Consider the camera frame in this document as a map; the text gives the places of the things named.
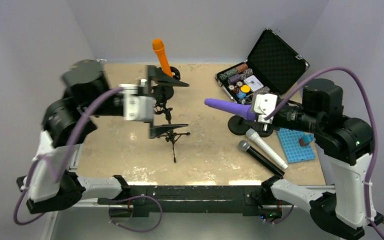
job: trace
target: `white microphone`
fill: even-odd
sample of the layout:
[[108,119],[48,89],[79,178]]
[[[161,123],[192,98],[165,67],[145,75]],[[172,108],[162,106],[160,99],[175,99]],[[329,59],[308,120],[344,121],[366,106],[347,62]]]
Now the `white microphone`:
[[246,136],[249,140],[257,144],[257,146],[259,146],[282,169],[288,168],[286,162],[265,141],[263,141],[258,132],[250,128],[246,131]]

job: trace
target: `microphone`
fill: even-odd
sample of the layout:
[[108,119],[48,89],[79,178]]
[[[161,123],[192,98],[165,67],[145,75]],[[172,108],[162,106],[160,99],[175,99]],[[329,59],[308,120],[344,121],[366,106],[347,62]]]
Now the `microphone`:
[[257,146],[259,146],[282,169],[288,168],[286,162],[265,141],[263,141],[258,132],[250,128],[246,131],[246,136],[249,140],[257,144]]
[[265,156],[261,155],[261,153],[259,153],[255,148],[253,148],[249,142],[241,140],[237,146],[243,152],[247,152],[249,155],[251,155],[255,160],[257,160],[260,164],[270,170],[274,175],[279,175],[282,177],[285,175],[285,172],[282,171],[282,169],[278,168]]
[[156,56],[158,57],[159,64],[161,65],[162,71],[166,75],[173,77],[172,70],[170,69],[169,61],[167,60],[163,41],[161,41],[161,39],[159,38],[154,39],[152,41],[152,48]]
[[248,121],[254,121],[257,117],[257,114],[251,110],[251,105],[242,105],[214,98],[206,98],[204,103],[210,108],[238,115]]

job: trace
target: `orange microphone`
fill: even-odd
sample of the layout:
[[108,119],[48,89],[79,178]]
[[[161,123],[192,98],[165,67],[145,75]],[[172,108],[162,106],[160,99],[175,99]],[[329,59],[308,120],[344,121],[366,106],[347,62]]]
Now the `orange microphone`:
[[159,64],[161,64],[162,71],[170,77],[173,77],[172,70],[170,69],[169,61],[167,60],[164,43],[161,39],[156,38],[152,41],[152,48],[158,57]]

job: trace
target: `tabletop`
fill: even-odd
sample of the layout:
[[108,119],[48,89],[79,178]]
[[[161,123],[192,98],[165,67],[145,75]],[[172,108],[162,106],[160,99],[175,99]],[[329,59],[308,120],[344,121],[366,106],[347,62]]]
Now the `tabletop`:
[[[270,178],[273,174],[268,169],[238,149],[239,141],[246,136],[229,131],[232,114],[204,104],[206,98],[229,100],[214,76],[232,65],[172,65],[179,69],[181,81],[190,84],[175,87],[173,98],[167,101],[167,107],[173,108],[171,123],[188,124],[175,132],[190,132],[174,145],[177,163],[173,161],[170,142],[164,138],[148,139],[148,124],[125,121],[120,116],[101,116],[92,119],[98,130],[86,137],[77,174],[96,178],[122,175],[131,185],[259,185]],[[104,70],[111,87],[137,84],[146,78],[143,64],[108,63]],[[298,93],[291,99],[301,102]],[[155,116],[154,123],[167,121],[162,114]],[[285,159],[276,132],[264,141]],[[316,153],[313,142],[311,147]],[[284,177],[297,185],[325,184],[318,157],[289,164]]]

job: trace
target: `checkered case lining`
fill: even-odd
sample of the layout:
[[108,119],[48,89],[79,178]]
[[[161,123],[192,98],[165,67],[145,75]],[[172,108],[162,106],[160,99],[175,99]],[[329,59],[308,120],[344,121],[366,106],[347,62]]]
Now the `checkered case lining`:
[[306,72],[308,63],[272,30],[265,30],[248,56],[248,65],[270,90],[285,94]]

